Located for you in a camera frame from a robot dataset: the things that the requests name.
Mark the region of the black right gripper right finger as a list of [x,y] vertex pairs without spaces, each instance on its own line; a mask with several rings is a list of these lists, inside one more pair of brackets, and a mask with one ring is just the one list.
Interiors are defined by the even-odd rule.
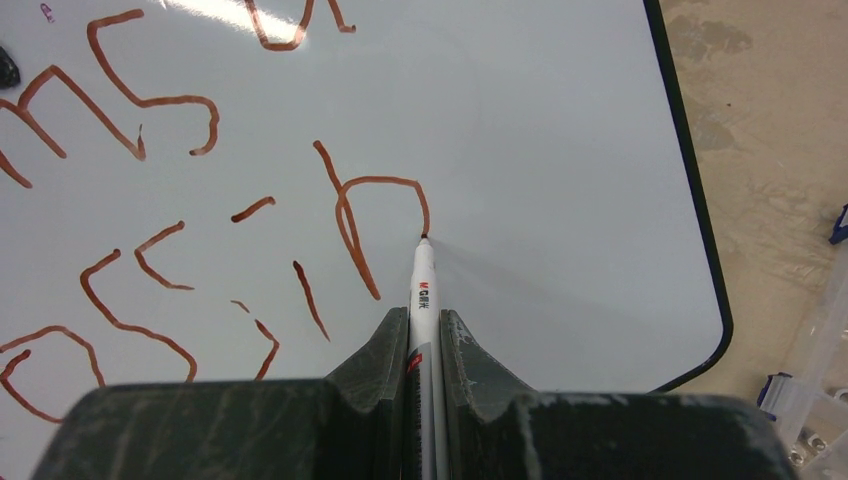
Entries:
[[525,479],[526,438],[514,400],[531,388],[489,354],[456,311],[440,315],[450,472]]

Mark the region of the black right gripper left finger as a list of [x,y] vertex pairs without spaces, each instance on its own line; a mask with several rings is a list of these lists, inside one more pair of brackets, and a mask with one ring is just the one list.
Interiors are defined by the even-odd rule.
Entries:
[[326,376],[326,479],[398,479],[403,447],[408,309],[388,310],[369,340]]

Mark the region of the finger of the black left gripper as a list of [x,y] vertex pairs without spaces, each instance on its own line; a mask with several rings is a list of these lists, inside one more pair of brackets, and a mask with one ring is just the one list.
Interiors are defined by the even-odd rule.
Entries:
[[16,62],[3,47],[0,47],[0,89],[15,88],[20,82],[20,70]]

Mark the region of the white marker pen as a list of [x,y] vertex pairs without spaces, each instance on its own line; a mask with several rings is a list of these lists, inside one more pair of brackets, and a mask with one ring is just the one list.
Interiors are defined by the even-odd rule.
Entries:
[[450,460],[435,250],[415,249],[408,308],[402,477],[449,479]]

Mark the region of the white whiteboard black frame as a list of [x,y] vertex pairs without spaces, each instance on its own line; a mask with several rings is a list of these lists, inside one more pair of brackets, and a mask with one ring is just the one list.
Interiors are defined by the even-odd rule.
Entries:
[[539,390],[733,321],[655,1],[5,1],[1,475],[101,384],[317,377],[408,301]]

